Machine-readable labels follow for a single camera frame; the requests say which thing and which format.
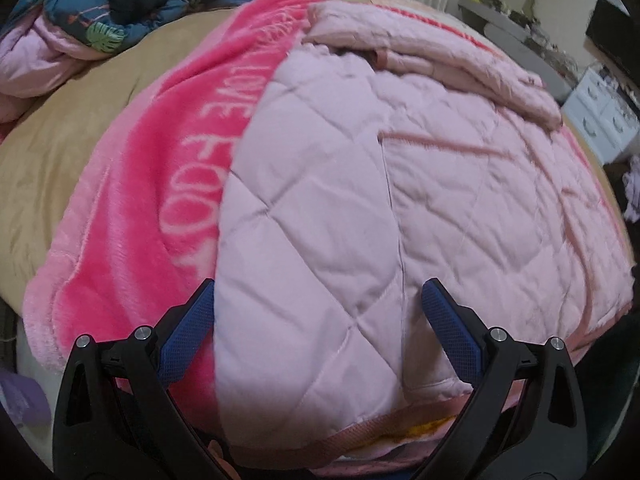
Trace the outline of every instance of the yellow fabric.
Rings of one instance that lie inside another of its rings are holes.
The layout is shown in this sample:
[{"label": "yellow fabric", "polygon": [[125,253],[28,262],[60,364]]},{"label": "yellow fabric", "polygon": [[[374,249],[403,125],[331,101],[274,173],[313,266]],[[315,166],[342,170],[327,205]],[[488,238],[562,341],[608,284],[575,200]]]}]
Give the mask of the yellow fabric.
[{"label": "yellow fabric", "polygon": [[[347,0],[368,3],[369,0]],[[68,81],[0,145],[0,296],[18,314],[100,136],[146,86],[183,60],[232,10],[184,17]]]}]

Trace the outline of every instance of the drawer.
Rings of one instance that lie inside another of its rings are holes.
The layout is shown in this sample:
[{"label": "drawer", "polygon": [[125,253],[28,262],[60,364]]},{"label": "drawer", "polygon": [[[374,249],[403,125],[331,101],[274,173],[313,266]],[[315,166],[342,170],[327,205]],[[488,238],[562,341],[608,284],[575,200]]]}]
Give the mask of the drawer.
[{"label": "drawer", "polygon": [[597,75],[590,72],[582,78],[575,91],[580,101],[596,116],[611,102],[609,90]]},{"label": "drawer", "polygon": [[575,95],[569,97],[562,112],[584,137],[601,164],[612,162],[622,152],[615,138],[609,136],[593,113]]},{"label": "drawer", "polygon": [[621,148],[625,148],[638,132],[636,122],[626,116],[615,101],[610,102],[604,109],[600,116],[600,123]]}]

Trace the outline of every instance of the black tv screen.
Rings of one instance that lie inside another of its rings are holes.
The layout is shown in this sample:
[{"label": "black tv screen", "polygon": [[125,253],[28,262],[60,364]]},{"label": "black tv screen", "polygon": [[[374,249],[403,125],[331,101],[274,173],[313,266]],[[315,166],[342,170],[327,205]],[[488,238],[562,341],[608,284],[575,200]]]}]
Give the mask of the black tv screen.
[{"label": "black tv screen", "polygon": [[629,16],[609,1],[598,0],[587,37],[640,85],[640,29]]}]

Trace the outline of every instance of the blue gripper pad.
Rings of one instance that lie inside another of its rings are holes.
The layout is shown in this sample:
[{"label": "blue gripper pad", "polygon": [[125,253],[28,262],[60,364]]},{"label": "blue gripper pad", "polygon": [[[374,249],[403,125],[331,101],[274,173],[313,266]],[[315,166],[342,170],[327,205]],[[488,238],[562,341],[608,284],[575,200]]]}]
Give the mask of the blue gripper pad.
[{"label": "blue gripper pad", "polygon": [[214,282],[204,288],[162,345],[158,379],[165,388],[183,377],[204,338],[213,328]]},{"label": "blue gripper pad", "polygon": [[435,280],[422,286],[422,311],[461,381],[477,388],[482,379],[482,351]]}]

